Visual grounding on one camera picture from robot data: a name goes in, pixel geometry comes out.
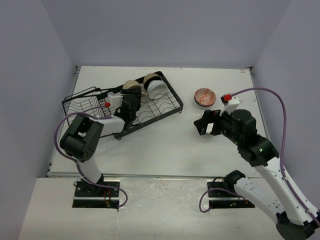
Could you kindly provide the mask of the blue zigzag patterned bowl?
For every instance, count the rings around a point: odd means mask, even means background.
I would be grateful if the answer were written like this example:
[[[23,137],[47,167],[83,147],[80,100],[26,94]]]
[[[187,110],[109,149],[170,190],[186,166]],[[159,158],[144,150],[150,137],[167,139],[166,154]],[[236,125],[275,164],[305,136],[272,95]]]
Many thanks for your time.
[[[199,88],[194,93],[194,101],[201,107],[211,107],[216,102],[216,94],[209,88]]]

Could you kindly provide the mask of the beige bowl with flower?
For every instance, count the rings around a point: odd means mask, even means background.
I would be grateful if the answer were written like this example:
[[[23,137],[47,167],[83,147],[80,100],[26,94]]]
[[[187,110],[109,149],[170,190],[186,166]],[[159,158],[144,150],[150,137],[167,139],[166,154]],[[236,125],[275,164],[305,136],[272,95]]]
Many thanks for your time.
[[[147,94],[147,92],[145,91],[145,89],[144,89],[144,87],[140,87],[140,90],[141,90],[141,96],[143,96],[143,97],[148,97],[148,94]]]

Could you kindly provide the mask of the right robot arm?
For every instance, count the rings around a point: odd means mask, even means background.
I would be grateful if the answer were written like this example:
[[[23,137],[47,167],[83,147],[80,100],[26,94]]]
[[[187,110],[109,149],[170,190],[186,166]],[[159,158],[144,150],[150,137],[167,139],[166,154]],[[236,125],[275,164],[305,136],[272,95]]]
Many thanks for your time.
[[[268,183],[274,195],[254,185],[242,172],[234,170],[223,179],[227,196],[239,195],[263,211],[285,240],[307,240],[319,228],[320,211],[303,196],[290,175],[281,167],[274,145],[258,134],[256,119],[245,109],[231,113],[205,110],[193,123],[202,135],[223,135],[237,146],[240,156]]]

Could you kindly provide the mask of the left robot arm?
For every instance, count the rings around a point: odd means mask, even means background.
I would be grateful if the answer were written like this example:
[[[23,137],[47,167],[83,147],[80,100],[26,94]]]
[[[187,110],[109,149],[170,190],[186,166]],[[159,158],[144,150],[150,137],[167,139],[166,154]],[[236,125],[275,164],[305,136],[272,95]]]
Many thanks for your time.
[[[60,141],[57,138],[58,132],[54,132],[56,150],[61,156],[76,164],[82,179],[87,182],[87,192],[94,197],[101,195],[105,187],[102,183],[103,174],[94,158],[100,136],[104,130],[108,135],[125,133],[137,117],[137,111],[141,107],[141,96],[140,87],[124,89],[120,95],[109,96],[109,103],[117,104],[114,114],[98,117],[88,114],[87,111],[72,112],[57,126],[59,129],[64,121],[73,117]]]

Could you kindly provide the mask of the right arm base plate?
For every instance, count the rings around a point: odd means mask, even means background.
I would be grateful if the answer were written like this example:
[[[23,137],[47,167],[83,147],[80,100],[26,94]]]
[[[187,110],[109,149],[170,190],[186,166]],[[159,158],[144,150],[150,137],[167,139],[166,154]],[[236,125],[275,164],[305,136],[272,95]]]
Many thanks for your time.
[[[212,180],[207,181],[207,188],[221,188],[228,190],[230,192],[234,192],[234,188],[232,186],[228,186],[224,183],[222,178],[216,177]],[[250,209],[255,208],[255,205],[244,199],[242,197],[238,197],[232,195],[228,192],[215,190],[211,191],[208,194],[208,203],[211,209]]]

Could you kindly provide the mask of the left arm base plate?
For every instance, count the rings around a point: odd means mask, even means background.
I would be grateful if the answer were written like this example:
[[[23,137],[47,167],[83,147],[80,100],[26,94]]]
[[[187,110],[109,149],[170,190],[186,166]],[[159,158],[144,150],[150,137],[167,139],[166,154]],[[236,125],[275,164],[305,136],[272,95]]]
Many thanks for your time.
[[[112,188],[101,188],[79,180],[73,183],[75,187],[72,208],[88,209],[119,209],[120,181],[104,181],[102,185]]]

